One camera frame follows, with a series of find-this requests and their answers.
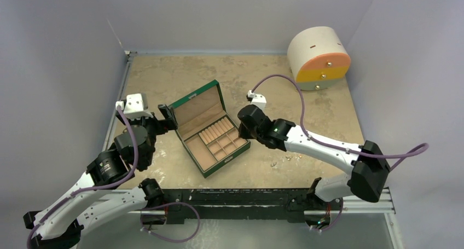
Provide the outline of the green jewelry box with lid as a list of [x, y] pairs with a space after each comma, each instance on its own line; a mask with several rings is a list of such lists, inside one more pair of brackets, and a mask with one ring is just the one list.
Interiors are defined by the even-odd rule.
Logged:
[[220, 84], [213, 80], [169, 105], [177, 137], [204, 178], [250, 149], [226, 112]]

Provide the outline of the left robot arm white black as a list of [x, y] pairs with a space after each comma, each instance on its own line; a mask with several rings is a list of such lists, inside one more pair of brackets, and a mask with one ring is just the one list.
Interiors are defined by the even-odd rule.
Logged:
[[156, 137], [178, 128], [173, 111], [159, 105], [163, 119], [156, 118], [146, 106], [116, 104], [116, 116], [126, 130], [114, 138], [83, 172], [79, 180], [56, 202], [42, 211], [23, 216], [30, 230], [27, 248], [72, 248], [84, 233], [132, 210], [157, 210], [164, 193], [155, 179], [145, 179], [134, 189], [95, 205], [101, 197], [132, 179], [152, 163]]

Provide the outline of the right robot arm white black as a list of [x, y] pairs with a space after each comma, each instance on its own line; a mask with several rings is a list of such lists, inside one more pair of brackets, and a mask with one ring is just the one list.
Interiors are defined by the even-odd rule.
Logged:
[[270, 149], [304, 154], [343, 171], [332, 178], [314, 180], [307, 194], [312, 208], [320, 209], [329, 201], [350, 195], [367, 202], [379, 201], [391, 168], [376, 143], [358, 145], [312, 135], [294, 122], [270, 120], [255, 105], [246, 105], [237, 116], [240, 137]]

